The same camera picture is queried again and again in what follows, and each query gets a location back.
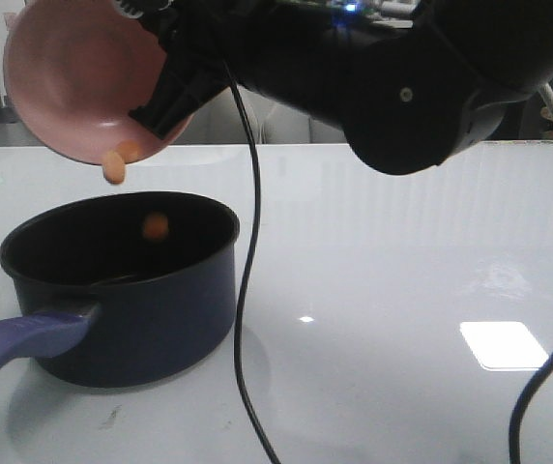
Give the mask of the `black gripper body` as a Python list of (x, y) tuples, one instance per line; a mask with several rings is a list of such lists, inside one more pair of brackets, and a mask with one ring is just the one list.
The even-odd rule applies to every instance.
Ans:
[(236, 1), (115, 1), (119, 15), (153, 34), (166, 58), (151, 98), (130, 116), (159, 139), (226, 86), (215, 33)]

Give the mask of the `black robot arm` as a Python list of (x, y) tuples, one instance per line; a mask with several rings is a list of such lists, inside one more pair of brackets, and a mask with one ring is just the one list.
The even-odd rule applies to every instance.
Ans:
[(421, 1), (391, 28), (365, 1), (120, 1), (166, 60), (131, 117), (157, 137), (227, 84), (344, 133), (405, 175), (484, 140), (553, 78), (553, 1)]

